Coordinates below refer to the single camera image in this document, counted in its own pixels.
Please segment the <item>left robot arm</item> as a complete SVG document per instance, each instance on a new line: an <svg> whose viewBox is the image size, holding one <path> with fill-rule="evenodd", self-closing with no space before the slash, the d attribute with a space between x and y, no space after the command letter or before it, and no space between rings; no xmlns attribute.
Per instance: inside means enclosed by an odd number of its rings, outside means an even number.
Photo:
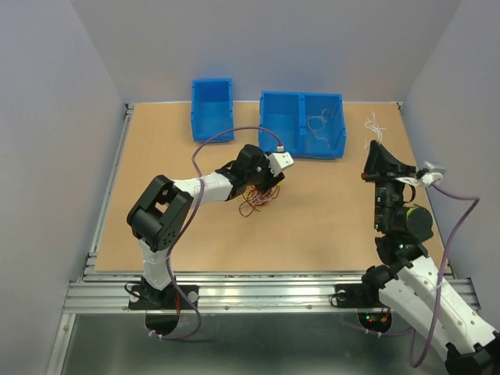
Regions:
<svg viewBox="0 0 500 375"><path fill-rule="evenodd" d="M201 205L235 199L248 187L268 193L293 165L291 154L281 146L276 152L264 152L245 145L236 159L208 175L187 180L154 177L127 215L143 259L141 282L127 291L131 301L150 301L158 308L173 301L173 273L167 267L173 246L191 222L189 214L196 213Z"/></svg>

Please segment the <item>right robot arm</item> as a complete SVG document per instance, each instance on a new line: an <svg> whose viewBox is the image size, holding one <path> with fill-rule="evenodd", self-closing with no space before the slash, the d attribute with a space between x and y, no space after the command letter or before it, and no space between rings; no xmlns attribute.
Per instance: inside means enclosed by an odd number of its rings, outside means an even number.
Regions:
<svg viewBox="0 0 500 375"><path fill-rule="evenodd" d="M359 286L369 305L381 302L396 311L414 333L426 338L420 366L430 349L445 360L450 374L497 374L499 331L483 320L445 279L446 264L435 264L424 247L434 233L429 210L404 199L406 187L437 188L445 169L397 160L379 141L371 141L361 178L373 183L375 243L381 265L368 270Z"/></svg>

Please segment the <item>right blue bin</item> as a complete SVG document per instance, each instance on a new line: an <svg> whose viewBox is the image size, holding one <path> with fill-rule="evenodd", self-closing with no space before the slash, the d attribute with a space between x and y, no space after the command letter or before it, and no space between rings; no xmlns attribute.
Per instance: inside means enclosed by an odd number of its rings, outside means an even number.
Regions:
<svg viewBox="0 0 500 375"><path fill-rule="evenodd" d="M342 95L306 93L304 97L304 156L308 159L341 159L347 139Z"/></svg>

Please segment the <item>middle blue bin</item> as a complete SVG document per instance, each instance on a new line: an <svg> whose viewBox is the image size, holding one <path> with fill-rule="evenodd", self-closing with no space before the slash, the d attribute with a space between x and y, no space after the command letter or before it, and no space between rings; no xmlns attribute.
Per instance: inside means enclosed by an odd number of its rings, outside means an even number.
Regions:
<svg viewBox="0 0 500 375"><path fill-rule="evenodd" d="M275 133L294 158L305 151L304 98L298 92L263 91L259 103L260 127Z"/></svg>

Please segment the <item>small blue bin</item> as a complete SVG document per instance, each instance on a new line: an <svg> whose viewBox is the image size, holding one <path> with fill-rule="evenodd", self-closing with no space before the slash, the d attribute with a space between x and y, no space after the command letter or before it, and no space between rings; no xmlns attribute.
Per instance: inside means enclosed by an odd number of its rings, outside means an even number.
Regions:
<svg viewBox="0 0 500 375"><path fill-rule="evenodd" d="M193 80L191 132L194 142L234 128L233 88L230 78Z"/></svg>

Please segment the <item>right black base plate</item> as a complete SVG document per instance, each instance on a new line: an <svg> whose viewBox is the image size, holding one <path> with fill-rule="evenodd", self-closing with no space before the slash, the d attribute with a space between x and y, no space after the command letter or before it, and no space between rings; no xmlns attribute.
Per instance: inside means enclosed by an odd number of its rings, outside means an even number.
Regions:
<svg viewBox="0 0 500 375"><path fill-rule="evenodd" d="M385 305L380 301L379 290L381 287L369 283L337 284L329 303L339 309L381 309Z"/></svg>

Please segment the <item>aluminium rail frame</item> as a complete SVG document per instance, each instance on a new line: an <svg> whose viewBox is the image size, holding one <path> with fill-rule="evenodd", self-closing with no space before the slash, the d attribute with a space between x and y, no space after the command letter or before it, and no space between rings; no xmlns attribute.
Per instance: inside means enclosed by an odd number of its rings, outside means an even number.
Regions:
<svg viewBox="0 0 500 375"><path fill-rule="evenodd" d="M186 341L147 332L147 312L129 308L140 248L125 217L158 174L193 177L192 159L210 173L256 140L259 105L234 108L232 144L198 151L186 102L133 104L83 275L69 285L51 373L67 374L411 374L408 338L363 333L354 309L330 305L335 286L359 282L379 262L373 186L361 181L374 120L383 141L414 163L395 102L347 103L345 156L298 160L277 199L244 218L239 200L200 209L173 251L181 284L199 290L195 311L173 310Z"/></svg>

